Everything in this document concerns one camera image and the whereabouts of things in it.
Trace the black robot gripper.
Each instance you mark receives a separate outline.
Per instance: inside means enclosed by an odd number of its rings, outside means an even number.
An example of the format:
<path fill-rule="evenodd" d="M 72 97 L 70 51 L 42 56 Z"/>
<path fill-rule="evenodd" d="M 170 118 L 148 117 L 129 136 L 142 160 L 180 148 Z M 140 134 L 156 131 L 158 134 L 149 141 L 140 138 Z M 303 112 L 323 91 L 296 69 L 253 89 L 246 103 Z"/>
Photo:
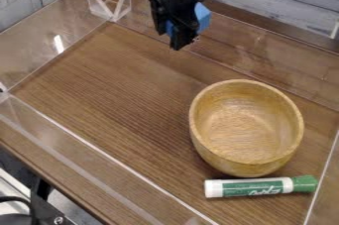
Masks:
<path fill-rule="evenodd" d="M 154 30 L 165 33 L 165 23 L 172 22 L 169 46 L 180 51 L 197 37 L 198 21 L 194 6 L 200 0 L 149 0 Z"/>

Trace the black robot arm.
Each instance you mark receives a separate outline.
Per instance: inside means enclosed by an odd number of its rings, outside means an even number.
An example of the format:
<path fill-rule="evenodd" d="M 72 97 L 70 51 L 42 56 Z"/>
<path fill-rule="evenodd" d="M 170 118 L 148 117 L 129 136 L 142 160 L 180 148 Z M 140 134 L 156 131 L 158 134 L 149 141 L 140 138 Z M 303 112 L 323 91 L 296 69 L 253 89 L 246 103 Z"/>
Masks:
<path fill-rule="evenodd" d="M 169 48 L 181 50 L 209 27 L 212 13 L 204 0 L 149 0 L 154 30 L 169 37 Z"/>

